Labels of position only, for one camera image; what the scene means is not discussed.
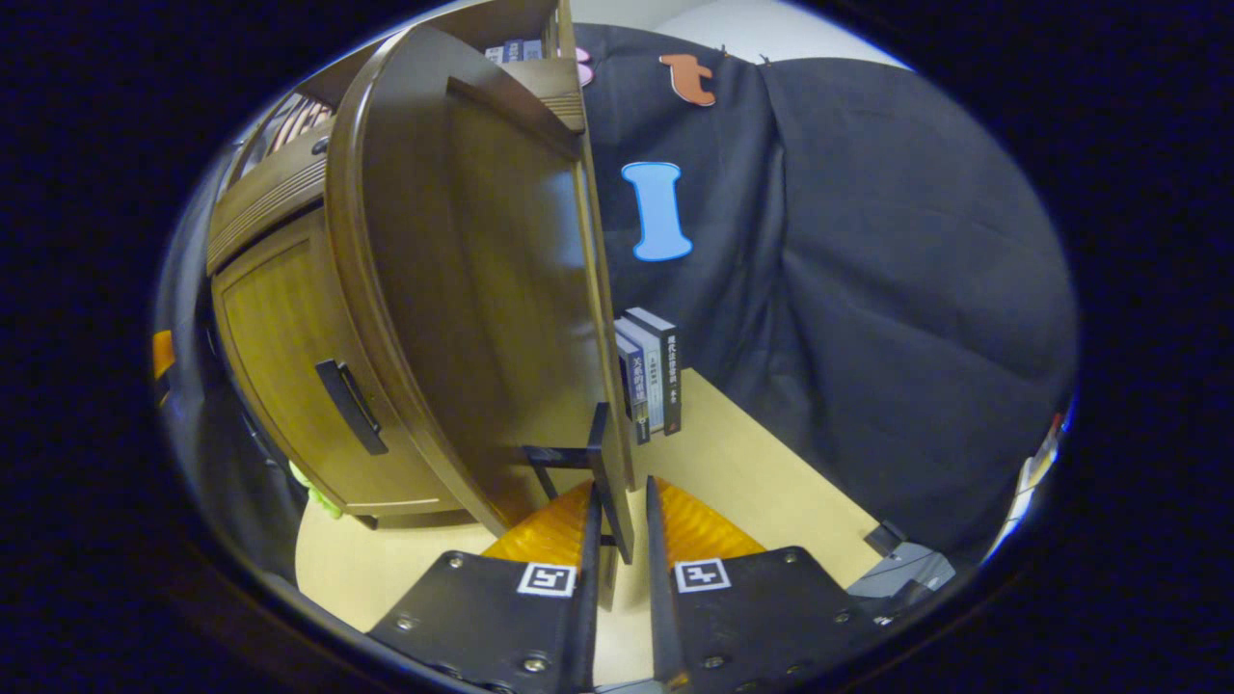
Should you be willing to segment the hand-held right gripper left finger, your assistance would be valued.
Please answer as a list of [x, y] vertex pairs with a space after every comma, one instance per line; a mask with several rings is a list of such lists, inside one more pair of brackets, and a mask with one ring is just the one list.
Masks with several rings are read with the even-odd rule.
[[482, 553], [445, 550], [370, 636], [495, 693], [590, 693], [603, 506], [573, 487]]

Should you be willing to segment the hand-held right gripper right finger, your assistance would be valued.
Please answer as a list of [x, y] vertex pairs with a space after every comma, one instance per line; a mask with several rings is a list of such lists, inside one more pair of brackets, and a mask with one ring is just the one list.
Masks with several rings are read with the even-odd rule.
[[689, 493], [645, 485], [654, 678], [670, 693], [839, 680], [887, 629], [807, 550], [763, 550]]

